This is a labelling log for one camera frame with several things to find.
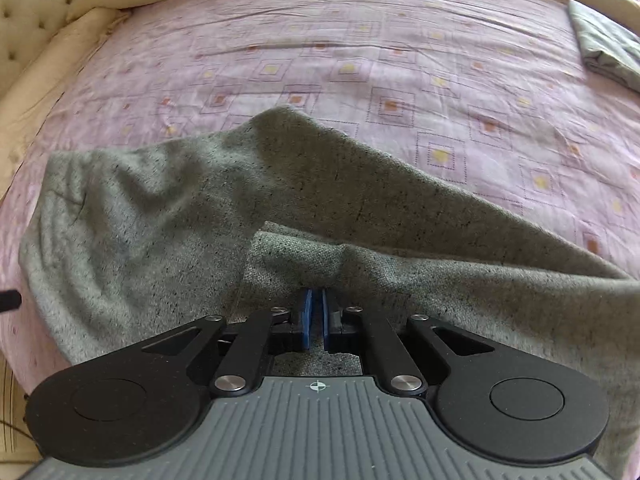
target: tufted headboard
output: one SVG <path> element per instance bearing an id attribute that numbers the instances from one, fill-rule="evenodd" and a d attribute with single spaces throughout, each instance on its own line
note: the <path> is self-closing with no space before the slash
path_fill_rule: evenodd
<path id="1" fill-rule="evenodd" d="M 0 98 L 65 25 L 73 0 L 0 0 Z"/>

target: black cable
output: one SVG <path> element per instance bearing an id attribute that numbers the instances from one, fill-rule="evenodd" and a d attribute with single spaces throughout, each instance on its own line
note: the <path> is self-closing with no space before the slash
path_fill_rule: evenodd
<path id="1" fill-rule="evenodd" d="M 33 440 L 33 437 L 32 437 L 29 433 L 27 433 L 27 432 L 25 432 L 25 431 L 21 430 L 20 428 L 16 428 L 16 427 L 15 427 L 13 424 L 11 424 L 10 422 L 7 422 L 6 420 L 0 420 L 0 423 L 1 423 L 1 424 L 4 424 L 6 427 L 11 428 L 11 429 L 12 429 L 12 430 L 14 430 L 14 431 L 17 431 L 17 432 L 18 432 L 18 433 L 20 433 L 22 436 L 27 437 L 29 440 Z"/>

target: orange square motif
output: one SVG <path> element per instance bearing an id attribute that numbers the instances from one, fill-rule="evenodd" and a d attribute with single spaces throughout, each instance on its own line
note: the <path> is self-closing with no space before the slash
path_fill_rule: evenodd
<path id="1" fill-rule="evenodd" d="M 598 241 L 593 238 L 587 239 L 587 250 L 593 254 L 600 254 L 600 248 L 598 247 Z"/>
<path id="2" fill-rule="evenodd" d="M 486 132 L 493 133 L 496 130 L 497 125 L 491 121 L 482 121 L 482 127 Z"/>
<path id="3" fill-rule="evenodd" d="M 397 112 L 398 108 L 398 101 L 385 100 L 385 112 Z"/>

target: patterned bedspread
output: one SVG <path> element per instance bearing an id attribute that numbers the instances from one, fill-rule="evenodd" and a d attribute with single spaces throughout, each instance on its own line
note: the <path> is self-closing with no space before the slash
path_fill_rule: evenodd
<path id="1" fill-rule="evenodd" d="M 137 10 L 47 118 L 0 209 L 0 285 L 19 285 L 52 150 L 226 130 L 276 104 L 640 276 L 640 96 L 584 69 L 566 0 L 169 0 Z M 20 331 L 37 323 L 24 310 L 2 346 L 30 389 L 63 360 Z"/>

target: wrinkled fabric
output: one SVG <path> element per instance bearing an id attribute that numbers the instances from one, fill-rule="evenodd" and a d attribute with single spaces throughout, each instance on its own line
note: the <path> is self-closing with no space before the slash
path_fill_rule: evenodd
<path id="1" fill-rule="evenodd" d="M 587 68 L 640 92 L 640 38 L 580 2 L 568 9 Z"/>
<path id="2" fill-rule="evenodd" d="M 332 286 L 392 322 L 427 312 L 598 380 L 611 404 L 598 459 L 614 475 L 638 434 L 636 280 L 292 108 L 138 150 L 53 154 L 20 264 L 72 362 Z"/>

